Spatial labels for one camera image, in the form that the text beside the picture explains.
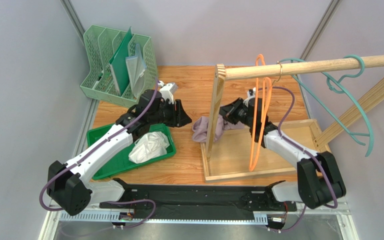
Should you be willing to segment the mauve tank top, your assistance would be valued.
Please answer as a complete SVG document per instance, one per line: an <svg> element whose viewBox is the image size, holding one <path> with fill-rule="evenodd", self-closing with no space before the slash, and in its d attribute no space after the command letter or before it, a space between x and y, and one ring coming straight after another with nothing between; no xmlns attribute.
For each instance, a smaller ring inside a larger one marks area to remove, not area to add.
<svg viewBox="0 0 384 240"><path fill-rule="evenodd" d="M240 121L238 123L231 123L224 119L225 111L220 108L219 115L217 118L217 124L215 127L215 136L214 142L220 140L223 134L226 131L244 129L245 125ZM201 116L194 124L192 125L192 140L197 143L204 143L207 141L209 117Z"/></svg>

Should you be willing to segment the orange velvet hanger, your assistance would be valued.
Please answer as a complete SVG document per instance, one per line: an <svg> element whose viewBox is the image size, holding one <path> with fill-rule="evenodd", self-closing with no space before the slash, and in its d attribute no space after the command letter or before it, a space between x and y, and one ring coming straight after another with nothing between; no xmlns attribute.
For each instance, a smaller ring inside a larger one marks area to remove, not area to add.
<svg viewBox="0 0 384 240"><path fill-rule="evenodd" d="M251 131L251 147L248 170L252 172L258 163L260 157L260 147L263 142L264 127L266 125L266 117L268 114L270 102L272 99L272 91L274 83L278 82L283 73L282 64L278 61L279 65L279 78L272 81L269 77L264 77L262 80L262 90L259 90L260 79L255 79L255 94L254 94L254 110L253 110L253 122Z"/></svg>

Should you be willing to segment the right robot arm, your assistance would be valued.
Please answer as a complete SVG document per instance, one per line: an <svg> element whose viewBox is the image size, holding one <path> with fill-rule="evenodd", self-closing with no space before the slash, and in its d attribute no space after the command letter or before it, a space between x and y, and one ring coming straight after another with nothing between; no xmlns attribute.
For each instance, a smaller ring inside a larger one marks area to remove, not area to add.
<svg viewBox="0 0 384 240"><path fill-rule="evenodd" d="M268 185L265 193L273 202L299 202L308 208L320 206L336 208L338 199L347 193L334 155L329 151L318 152L289 138L279 126L261 118L262 100L251 99L247 104L242 98L222 106L219 114L230 124L242 123L249 127L253 143L278 154L297 170L297 181L279 181Z"/></svg>

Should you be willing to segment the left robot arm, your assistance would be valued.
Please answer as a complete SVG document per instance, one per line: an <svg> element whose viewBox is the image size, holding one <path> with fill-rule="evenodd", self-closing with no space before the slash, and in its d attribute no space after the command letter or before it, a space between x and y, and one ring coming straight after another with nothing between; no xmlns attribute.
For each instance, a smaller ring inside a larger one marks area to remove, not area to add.
<svg viewBox="0 0 384 240"><path fill-rule="evenodd" d="M56 160L48 168L48 182L40 192L47 194L70 216L91 204L119 201L124 186L117 180L91 182L94 174L110 159L149 132L152 125L164 124L181 128L192 122L179 99L164 98L157 89L148 89L138 103L128 109L108 132L78 156L61 163Z"/></svg>

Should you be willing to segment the white tank top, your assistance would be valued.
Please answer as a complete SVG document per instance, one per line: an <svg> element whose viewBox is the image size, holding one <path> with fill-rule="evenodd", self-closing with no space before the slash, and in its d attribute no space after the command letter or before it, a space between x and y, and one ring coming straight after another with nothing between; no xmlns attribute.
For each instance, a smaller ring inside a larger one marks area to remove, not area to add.
<svg viewBox="0 0 384 240"><path fill-rule="evenodd" d="M135 164L142 164L167 154L169 146L168 137L161 131L149 132L135 142L128 159Z"/></svg>

